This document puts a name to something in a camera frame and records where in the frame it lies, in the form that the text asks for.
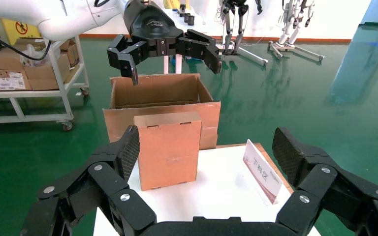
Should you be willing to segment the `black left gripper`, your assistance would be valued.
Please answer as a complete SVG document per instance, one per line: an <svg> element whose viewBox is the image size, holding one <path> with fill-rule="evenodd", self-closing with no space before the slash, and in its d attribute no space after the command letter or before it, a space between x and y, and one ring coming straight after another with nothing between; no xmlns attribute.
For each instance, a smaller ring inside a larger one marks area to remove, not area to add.
<svg viewBox="0 0 378 236"><path fill-rule="evenodd" d="M107 48L109 65L138 85L136 66L150 57L180 54L203 60L214 73L221 72L222 60L216 40L208 35L176 27L174 21L154 2L128 1L123 19L130 35L117 35Z"/></svg>

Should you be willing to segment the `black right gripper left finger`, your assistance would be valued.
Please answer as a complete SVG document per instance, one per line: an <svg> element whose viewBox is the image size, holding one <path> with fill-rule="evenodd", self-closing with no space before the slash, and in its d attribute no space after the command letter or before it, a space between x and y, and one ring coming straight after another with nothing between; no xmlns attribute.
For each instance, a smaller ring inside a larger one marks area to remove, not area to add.
<svg viewBox="0 0 378 236"><path fill-rule="evenodd" d="M138 128L130 125L119 140L98 147L81 167L42 187L20 235L69 236L96 208L119 235L141 235L157 216L128 184L139 151Z"/></svg>

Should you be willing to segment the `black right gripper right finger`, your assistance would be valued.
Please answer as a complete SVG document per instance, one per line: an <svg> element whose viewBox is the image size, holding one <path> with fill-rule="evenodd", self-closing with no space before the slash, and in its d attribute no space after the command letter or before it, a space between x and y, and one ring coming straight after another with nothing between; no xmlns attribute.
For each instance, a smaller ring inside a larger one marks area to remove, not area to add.
<svg viewBox="0 0 378 236"><path fill-rule="evenodd" d="M378 236L378 185L341 168L322 148L298 141L287 128L275 130L272 150L293 193L276 222L305 236L323 210L357 236Z"/></svg>

